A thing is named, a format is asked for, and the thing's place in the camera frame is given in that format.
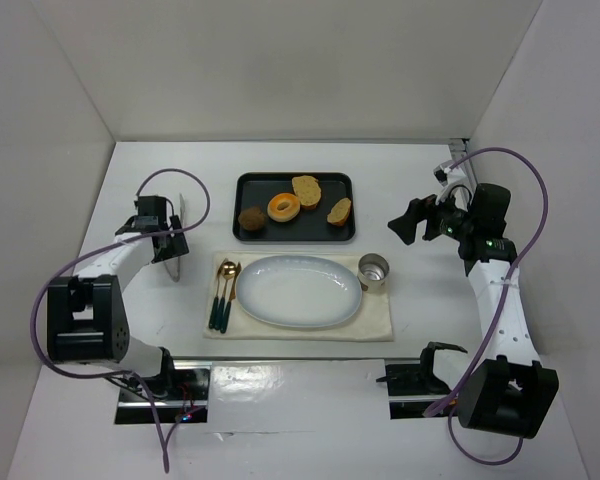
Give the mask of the metal tongs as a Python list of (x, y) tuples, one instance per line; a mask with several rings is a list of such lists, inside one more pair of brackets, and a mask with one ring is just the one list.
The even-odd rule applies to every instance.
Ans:
[[(186, 201), (182, 194), (178, 196), (178, 206), (180, 221), (184, 222), (186, 220)], [(183, 240), (175, 236), (171, 242), (171, 247), (173, 256), (164, 262), (164, 267), (170, 279), (174, 283), (178, 283), (181, 278), (181, 257), (184, 255)]]

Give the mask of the orange bagel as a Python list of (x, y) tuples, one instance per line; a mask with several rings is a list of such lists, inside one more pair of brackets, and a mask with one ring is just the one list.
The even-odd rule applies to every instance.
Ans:
[(298, 197), (291, 193), (280, 193), (274, 196), (267, 205), (269, 218), (278, 223), (293, 220), (300, 210), (301, 204)]

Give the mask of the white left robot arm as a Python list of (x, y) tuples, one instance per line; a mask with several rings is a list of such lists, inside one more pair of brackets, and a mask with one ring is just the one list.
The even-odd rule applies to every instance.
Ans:
[(135, 339), (123, 292), (148, 265), (189, 253), (182, 224), (171, 201), (140, 196), (136, 213), (116, 232), (116, 247), (74, 276), (51, 281), (47, 289), (47, 355), (54, 363), (101, 363), (132, 370), (147, 389), (164, 397), (177, 383), (171, 354)]

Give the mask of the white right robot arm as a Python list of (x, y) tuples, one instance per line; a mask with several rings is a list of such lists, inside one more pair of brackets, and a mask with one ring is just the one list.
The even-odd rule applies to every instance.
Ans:
[(420, 356), (420, 377), (457, 407), (460, 424), (518, 438), (534, 438), (557, 394), (557, 373), (542, 366), (530, 339), (520, 299), (519, 258), (504, 236), (510, 192), (477, 186), (465, 209), (451, 195), (412, 200), (388, 227), (407, 245), (425, 225), (427, 241), (447, 236), (458, 243), (475, 294), (483, 345), (470, 359), (464, 348), (431, 342)]

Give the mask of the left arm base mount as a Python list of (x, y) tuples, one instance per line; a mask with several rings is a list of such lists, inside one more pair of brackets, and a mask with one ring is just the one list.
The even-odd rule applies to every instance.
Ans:
[[(154, 396), (158, 419), (161, 423), (206, 423), (211, 364), (189, 360), (175, 360), (163, 349), (161, 371), (145, 378)], [(114, 423), (116, 425), (144, 425), (154, 422), (149, 396), (135, 378), (108, 380), (118, 391)]]

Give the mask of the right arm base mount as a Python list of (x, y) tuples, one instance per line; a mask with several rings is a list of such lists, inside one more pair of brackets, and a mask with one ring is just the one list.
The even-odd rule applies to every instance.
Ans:
[(466, 349), (443, 342), (429, 342), (417, 360), (386, 361), (375, 382), (387, 389), (390, 418), (422, 418), (427, 407), (451, 392), (466, 361)]

